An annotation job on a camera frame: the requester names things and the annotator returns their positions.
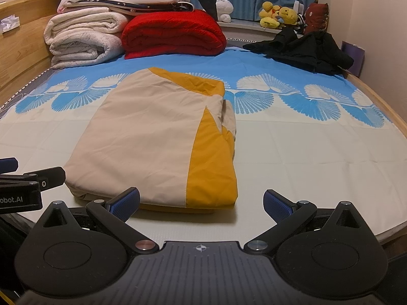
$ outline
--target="red blanket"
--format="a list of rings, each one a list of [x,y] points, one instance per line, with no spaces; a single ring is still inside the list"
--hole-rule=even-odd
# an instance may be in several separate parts
[[[213,56],[226,47],[217,22],[202,10],[136,16],[123,30],[126,59],[161,54]]]

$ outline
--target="bed sheet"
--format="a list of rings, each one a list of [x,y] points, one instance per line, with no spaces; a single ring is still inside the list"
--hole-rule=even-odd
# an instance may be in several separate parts
[[[0,157],[16,157],[17,173],[63,166],[106,94],[148,67],[222,80],[237,119],[235,209],[210,215],[140,210],[128,224],[158,244],[244,244],[274,225],[263,211],[266,189],[325,208],[352,201],[379,240],[407,221],[407,140],[386,116],[340,76],[309,73],[239,48],[215,57],[120,57],[45,73],[34,90],[27,87],[3,108]],[[43,193],[44,207],[56,199],[83,204],[65,185]],[[42,212],[24,216],[36,221]]]

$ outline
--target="white wall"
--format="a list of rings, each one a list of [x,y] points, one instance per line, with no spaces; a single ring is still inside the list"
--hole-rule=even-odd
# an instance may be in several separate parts
[[[407,121],[407,0],[320,0],[330,4],[336,42],[361,46],[361,79]]]

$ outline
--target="red cushion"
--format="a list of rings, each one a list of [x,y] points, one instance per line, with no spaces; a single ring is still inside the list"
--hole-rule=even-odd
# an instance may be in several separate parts
[[[125,58],[161,54],[213,56],[226,48],[218,23],[202,10],[136,16],[122,34]]]
[[[311,3],[305,12],[305,33],[312,31],[325,31],[328,27],[329,6],[328,4]]]

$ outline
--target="yellow cable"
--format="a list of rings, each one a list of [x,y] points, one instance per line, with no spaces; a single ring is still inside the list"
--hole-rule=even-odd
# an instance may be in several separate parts
[[[15,305],[9,297],[7,297],[4,293],[1,292],[1,290],[0,290],[0,298],[3,299],[9,305]]]

